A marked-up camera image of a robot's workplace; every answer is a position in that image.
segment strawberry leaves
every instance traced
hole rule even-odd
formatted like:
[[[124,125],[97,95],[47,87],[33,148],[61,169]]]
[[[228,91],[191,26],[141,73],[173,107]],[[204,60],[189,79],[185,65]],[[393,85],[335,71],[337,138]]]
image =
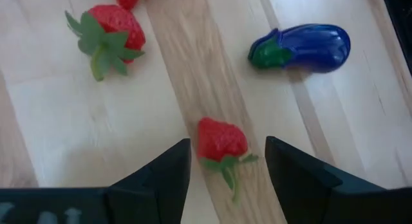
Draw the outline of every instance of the strawberry leaves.
[[[246,157],[239,159],[235,156],[225,156],[221,162],[208,159],[206,157],[200,158],[200,164],[211,171],[219,172],[225,179],[226,184],[233,191],[232,201],[237,202],[239,198],[239,182],[236,178],[235,166],[241,163],[252,163],[259,160],[259,157],[254,154],[249,154]]]
[[[80,22],[65,12],[68,27],[79,37],[77,46],[82,53],[91,56],[90,67],[96,81],[104,79],[110,68],[115,68],[119,74],[127,75],[124,61],[131,61],[144,54],[125,48],[128,32],[106,33],[98,21],[88,12],[84,12]]]

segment dark wood strip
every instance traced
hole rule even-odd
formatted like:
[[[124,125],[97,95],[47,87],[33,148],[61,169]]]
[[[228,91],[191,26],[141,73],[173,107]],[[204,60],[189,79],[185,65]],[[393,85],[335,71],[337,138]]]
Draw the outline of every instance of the dark wood strip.
[[[270,0],[261,0],[261,2],[270,28],[283,28],[279,24],[273,7],[270,4]],[[335,165],[335,160],[333,159],[328,141],[326,140],[320,121],[316,115],[314,105],[310,100],[310,96],[303,82],[301,73],[298,71],[289,71],[288,76],[290,82],[292,83],[292,89],[296,98],[297,106],[301,113],[304,126],[308,131],[308,136],[314,149],[315,156],[325,162]]]
[[[196,147],[196,124],[210,116],[244,130],[259,154],[256,137],[207,0],[146,0],[188,132]],[[266,163],[239,168],[241,203],[233,204],[219,174],[204,172],[221,223],[285,223]]]
[[[412,80],[384,0],[368,0],[412,117]]]

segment toy eggplant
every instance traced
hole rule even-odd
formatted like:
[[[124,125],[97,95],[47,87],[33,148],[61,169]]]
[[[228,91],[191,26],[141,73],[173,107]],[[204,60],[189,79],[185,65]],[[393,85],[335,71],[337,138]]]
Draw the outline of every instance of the toy eggplant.
[[[328,73],[349,56],[350,38],[331,24],[304,24],[283,31],[272,30],[250,47],[248,59],[259,69],[302,66]]]

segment wooden surface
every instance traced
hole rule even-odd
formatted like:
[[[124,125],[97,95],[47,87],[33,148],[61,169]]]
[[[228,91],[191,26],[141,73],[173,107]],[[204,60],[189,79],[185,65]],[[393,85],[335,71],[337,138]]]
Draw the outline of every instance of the wooden surface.
[[[114,2],[0,0],[0,186],[110,185],[184,137],[196,149],[205,115],[240,126],[261,156],[274,135],[380,186],[412,185],[412,77],[383,0],[142,0],[147,54],[96,83],[64,11]],[[348,31],[341,69],[250,67],[255,39],[303,23]],[[193,160],[182,223],[286,223],[264,159],[239,175],[235,206]]]

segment green eggplant stem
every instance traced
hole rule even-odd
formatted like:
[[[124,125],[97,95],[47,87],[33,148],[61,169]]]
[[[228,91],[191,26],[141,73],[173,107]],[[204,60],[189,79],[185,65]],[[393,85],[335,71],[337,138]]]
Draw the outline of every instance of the green eggplant stem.
[[[97,60],[100,57],[100,55],[103,53],[104,47],[99,46],[97,50],[93,53],[91,56],[91,61],[90,61],[90,68],[91,72],[96,79],[96,81],[100,82],[104,79],[103,74],[101,73],[100,69],[97,66]]]
[[[280,47],[274,38],[253,46],[248,59],[259,69],[281,68],[292,58],[292,51]]]

